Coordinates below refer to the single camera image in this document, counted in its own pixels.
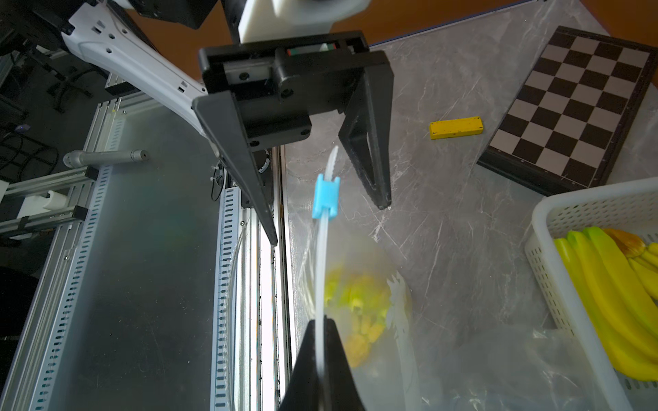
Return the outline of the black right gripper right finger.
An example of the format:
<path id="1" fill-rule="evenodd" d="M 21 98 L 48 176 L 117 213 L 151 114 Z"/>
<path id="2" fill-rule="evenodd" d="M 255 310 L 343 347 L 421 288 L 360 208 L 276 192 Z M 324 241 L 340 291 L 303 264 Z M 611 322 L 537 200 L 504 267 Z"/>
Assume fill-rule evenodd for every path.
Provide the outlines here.
<path id="1" fill-rule="evenodd" d="M 364 410 L 351 368 L 340 340 L 337 325 L 323 320 L 321 341 L 321 404 L 323 410 Z"/>

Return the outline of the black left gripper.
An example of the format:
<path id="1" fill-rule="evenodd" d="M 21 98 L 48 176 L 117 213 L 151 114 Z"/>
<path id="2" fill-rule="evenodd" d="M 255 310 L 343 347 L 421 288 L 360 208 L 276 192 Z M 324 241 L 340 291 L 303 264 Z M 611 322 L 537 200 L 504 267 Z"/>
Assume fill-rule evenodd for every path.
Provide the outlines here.
<path id="1" fill-rule="evenodd" d="M 344 113 L 339 140 L 375 206 L 390 207 L 394 75 L 362 32 L 207 47 L 199 65 L 210 94 L 192 109 L 272 246 L 279 244 L 272 200 L 251 149 L 308 138 L 313 115 Z"/>

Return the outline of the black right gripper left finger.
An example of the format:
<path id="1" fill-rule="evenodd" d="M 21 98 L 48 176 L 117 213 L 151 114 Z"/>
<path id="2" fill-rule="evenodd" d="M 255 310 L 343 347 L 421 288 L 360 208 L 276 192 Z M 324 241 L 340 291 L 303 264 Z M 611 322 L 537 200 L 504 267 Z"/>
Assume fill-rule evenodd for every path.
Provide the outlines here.
<path id="1" fill-rule="evenodd" d="M 317 411 L 320 388 L 315 364 L 315 321 L 308 322 L 279 411 Z"/>

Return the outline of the clear zip bag white seal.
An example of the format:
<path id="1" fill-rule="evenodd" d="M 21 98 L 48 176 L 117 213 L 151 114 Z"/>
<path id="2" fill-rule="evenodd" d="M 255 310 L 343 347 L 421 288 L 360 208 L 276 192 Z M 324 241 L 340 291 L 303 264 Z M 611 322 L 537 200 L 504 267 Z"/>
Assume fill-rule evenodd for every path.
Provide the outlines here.
<path id="1" fill-rule="evenodd" d="M 366 410 L 419 410 L 411 293 L 384 250 L 341 217 L 338 157 L 334 147 L 315 182 L 301 268 L 304 304 L 311 318 L 323 308 L 324 347 L 342 350 L 339 380 L 355 388 Z"/>

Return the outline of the small yellow banana bunch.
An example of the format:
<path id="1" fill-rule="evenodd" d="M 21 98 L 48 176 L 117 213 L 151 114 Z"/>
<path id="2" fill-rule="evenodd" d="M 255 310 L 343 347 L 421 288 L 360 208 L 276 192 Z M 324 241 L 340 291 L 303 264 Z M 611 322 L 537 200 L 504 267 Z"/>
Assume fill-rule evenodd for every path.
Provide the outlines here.
<path id="1" fill-rule="evenodd" d="M 351 368 L 359 368 L 366 362 L 387 328 L 390 297 L 385 279 L 373 272 L 356 272 L 338 266 L 327 274 L 324 307 L 330 314 L 336 313 L 349 321 L 342 344 Z"/>

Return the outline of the yellow green banana bunch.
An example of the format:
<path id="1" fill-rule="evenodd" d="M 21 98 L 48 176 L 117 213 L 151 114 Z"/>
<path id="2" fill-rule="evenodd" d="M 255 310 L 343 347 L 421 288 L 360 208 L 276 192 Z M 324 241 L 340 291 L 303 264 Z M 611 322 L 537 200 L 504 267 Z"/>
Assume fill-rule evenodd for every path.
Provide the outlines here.
<path id="1" fill-rule="evenodd" d="M 625 255 L 649 295 L 657 300 L 657 243 L 645 243 L 639 236 L 619 229 L 604 229 Z"/>

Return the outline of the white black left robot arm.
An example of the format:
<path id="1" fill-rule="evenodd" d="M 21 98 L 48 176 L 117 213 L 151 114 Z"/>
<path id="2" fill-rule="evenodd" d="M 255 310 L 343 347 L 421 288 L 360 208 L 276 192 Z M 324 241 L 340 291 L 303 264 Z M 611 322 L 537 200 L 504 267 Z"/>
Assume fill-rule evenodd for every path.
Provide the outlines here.
<path id="1" fill-rule="evenodd" d="M 344 115 L 339 140 L 373 203 L 392 203 L 394 75 L 361 32 L 332 25 L 365 1 L 224 1 L 229 46 L 199 52 L 194 80 L 144 42 L 122 10 L 199 28 L 213 1 L 4 1 L 1 20 L 48 50 L 119 75 L 206 138 L 272 244 L 279 237 L 259 152 L 308 138 L 313 115 Z"/>

